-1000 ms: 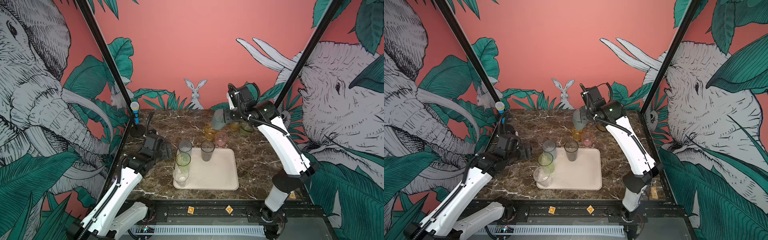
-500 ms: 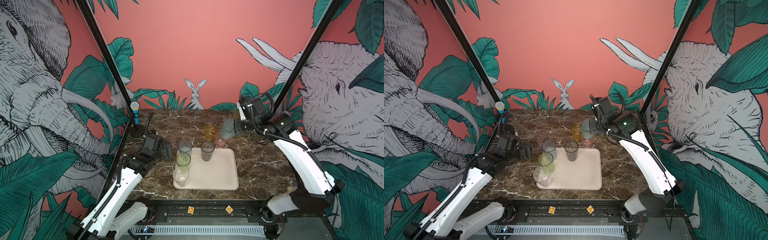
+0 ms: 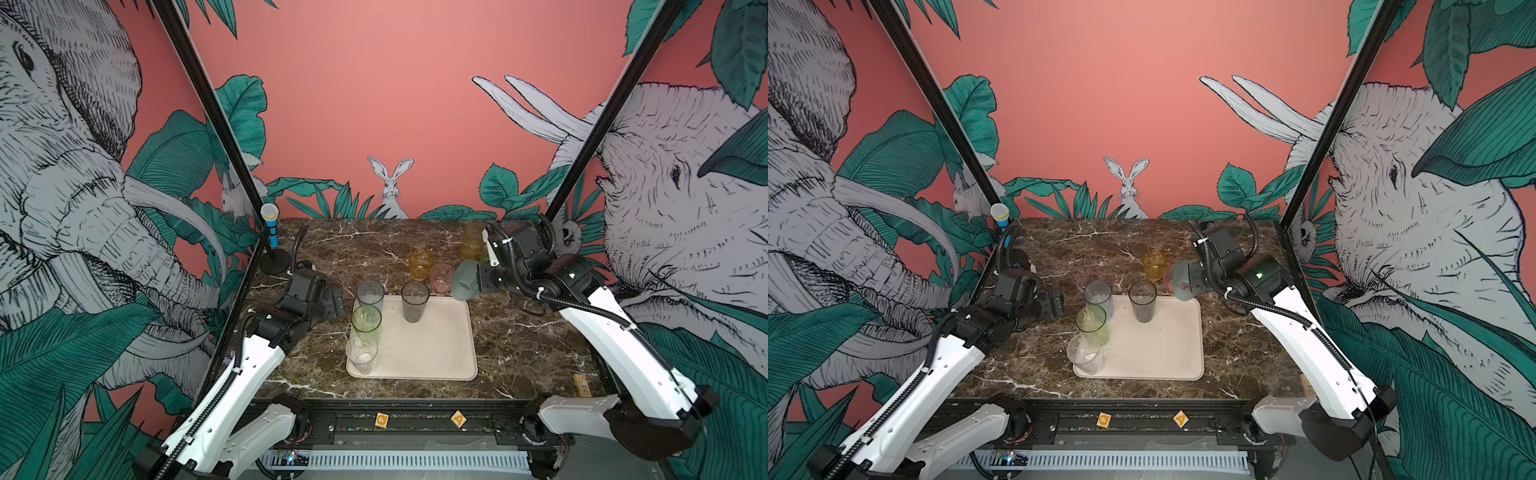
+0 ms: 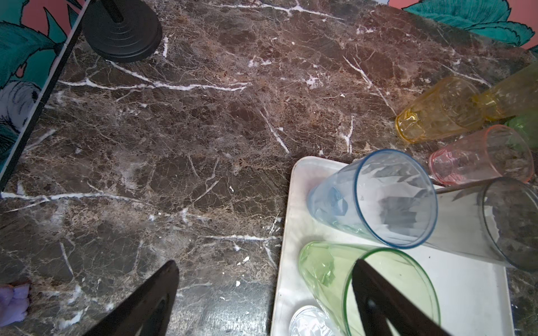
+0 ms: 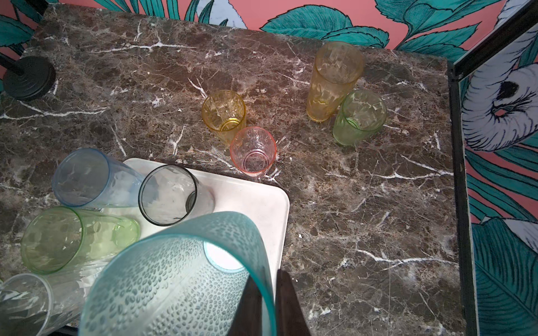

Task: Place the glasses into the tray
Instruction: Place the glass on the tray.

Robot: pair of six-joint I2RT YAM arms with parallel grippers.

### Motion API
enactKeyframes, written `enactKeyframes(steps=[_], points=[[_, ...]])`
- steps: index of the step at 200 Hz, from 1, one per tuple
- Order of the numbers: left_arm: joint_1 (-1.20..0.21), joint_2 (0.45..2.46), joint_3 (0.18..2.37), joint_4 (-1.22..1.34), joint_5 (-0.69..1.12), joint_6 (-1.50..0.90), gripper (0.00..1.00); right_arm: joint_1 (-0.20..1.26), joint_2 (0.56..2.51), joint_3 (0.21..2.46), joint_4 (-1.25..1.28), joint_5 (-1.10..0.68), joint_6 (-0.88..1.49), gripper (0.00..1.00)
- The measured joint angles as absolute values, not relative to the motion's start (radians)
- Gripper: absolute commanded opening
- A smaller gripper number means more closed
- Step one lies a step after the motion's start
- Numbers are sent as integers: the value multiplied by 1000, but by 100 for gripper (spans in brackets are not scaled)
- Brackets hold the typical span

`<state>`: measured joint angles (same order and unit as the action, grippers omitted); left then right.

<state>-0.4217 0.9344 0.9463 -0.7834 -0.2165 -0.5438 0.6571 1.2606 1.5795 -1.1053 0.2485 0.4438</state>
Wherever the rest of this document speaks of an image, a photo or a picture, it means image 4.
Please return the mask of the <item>dark smoky tall glass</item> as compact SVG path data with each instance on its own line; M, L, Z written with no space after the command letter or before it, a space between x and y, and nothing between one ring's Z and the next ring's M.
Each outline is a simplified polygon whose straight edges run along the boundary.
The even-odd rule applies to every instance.
M537 194L500 177L436 191L437 224L425 245L458 256L537 271Z

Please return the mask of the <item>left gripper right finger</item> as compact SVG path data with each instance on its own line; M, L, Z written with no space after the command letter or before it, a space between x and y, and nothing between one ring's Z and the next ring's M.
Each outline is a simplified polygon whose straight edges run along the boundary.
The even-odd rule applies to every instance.
M366 335L447 335L370 264L357 260L352 286Z

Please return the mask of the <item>yellow tall glass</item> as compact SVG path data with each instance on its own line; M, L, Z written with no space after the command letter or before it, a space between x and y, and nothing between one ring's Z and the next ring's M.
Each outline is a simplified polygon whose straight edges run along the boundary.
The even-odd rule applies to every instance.
M537 112L537 62L473 97L486 120Z

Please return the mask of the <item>grey-blue translucent glass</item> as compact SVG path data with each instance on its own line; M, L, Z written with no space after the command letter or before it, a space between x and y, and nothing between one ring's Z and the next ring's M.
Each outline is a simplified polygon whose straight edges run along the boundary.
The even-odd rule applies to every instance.
M394 149L374 151L332 174L309 192L307 207L329 227L396 249L425 243L438 218L427 172Z

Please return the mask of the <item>beige rectangular tray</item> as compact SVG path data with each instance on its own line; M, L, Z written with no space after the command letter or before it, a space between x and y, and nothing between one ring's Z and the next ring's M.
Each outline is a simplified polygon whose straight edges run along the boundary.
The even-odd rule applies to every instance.
M306 204L309 191L338 172L344 163L308 156L291 171L282 251L271 321L272 335L288 335L294 313L315 305L298 271L301 249L312 241L376 246L313 219ZM513 335L509 286L503 266L419 246L406 252L426 271L437 293L441 327L451 335Z

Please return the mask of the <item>clear tall glass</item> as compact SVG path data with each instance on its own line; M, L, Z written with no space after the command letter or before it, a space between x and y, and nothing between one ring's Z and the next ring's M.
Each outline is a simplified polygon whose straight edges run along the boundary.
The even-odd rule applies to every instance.
M306 305L298 309L289 324L290 336L335 336L336 328L318 307Z

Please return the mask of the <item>light green translucent glass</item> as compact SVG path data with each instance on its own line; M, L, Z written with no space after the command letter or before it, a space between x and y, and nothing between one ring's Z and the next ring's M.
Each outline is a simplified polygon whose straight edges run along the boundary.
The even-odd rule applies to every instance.
M422 266L407 253L364 244L310 242L299 254L299 273L342 335L364 334L352 286L357 260L365 260L422 313L441 323L434 286Z

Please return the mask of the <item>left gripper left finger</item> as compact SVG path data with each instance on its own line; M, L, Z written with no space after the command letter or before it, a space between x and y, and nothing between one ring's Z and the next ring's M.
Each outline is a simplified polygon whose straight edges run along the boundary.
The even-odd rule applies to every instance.
M179 285L179 270L169 260L87 335L165 335Z

